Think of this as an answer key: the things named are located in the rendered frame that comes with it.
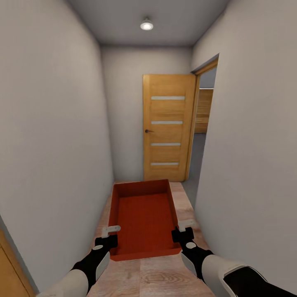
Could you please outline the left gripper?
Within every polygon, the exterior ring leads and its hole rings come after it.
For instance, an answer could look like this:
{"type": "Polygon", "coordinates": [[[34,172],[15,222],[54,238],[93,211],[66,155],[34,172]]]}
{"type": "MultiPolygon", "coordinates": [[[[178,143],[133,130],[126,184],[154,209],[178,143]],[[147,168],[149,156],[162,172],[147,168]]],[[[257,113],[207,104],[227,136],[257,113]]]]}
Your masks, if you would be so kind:
{"type": "Polygon", "coordinates": [[[102,237],[96,238],[95,246],[101,242],[107,242],[110,246],[110,249],[116,248],[118,246],[118,235],[110,235],[107,238],[102,238],[102,237]]]}

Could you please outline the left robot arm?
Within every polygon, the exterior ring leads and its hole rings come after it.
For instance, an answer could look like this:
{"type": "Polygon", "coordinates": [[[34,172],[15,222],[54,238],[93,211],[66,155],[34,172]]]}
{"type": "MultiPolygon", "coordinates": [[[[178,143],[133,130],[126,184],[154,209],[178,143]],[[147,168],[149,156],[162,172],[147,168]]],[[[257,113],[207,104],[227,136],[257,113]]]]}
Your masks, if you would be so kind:
{"type": "Polygon", "coordinates": [[[109,233],[120,229],[120,226],[104,227],[102,237],[96,238],[91,253],[75,263],[72,270],[59,281],[35,297],[86,297],[109,264],[109,250],[118,246],[118,235],[109,233]]]}

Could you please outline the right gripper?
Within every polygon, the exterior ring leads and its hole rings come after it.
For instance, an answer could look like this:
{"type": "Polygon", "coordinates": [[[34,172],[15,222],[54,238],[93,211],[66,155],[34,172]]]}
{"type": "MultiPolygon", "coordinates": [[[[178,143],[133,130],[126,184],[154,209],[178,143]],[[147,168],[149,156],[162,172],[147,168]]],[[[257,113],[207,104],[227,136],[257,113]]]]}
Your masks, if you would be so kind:
{"type": "Polygon", "coordinates": [[[185,236],[189,236],[190,238],[194,239],[192,227],[185,228],[186,231],[180,232],[179,229],[172,230],[172,241],[174,243],[181,242],[181,239],[185,236]]]}

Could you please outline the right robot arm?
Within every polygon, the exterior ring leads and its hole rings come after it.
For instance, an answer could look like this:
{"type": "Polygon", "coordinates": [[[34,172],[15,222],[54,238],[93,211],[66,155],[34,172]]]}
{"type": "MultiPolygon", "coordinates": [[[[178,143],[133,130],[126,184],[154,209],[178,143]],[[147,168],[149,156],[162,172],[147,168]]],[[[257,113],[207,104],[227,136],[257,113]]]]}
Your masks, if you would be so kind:
{"type": "Polygon", "coordinates": [[[204,250],[193,241],[194,219],[179,221],[172,230],[172,241],[179,242],[184,265],[211,289],[216,297],[297,297],[270,284],[261,273],[249,265],[224,259],[204,250]]]}

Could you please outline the storage box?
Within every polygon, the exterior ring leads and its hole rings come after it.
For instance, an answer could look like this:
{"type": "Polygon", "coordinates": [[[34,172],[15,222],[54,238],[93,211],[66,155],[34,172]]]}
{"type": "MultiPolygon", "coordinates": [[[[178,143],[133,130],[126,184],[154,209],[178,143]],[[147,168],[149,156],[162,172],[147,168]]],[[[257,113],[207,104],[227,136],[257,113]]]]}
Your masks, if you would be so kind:
{"type": "Polygon", "coordinates": [[[177,255],[182,248],[172,241],[179,229],[168,179],[114,184],[108,226],[120,226],[118,246],[110,259],[125,261],[177,255]]]}

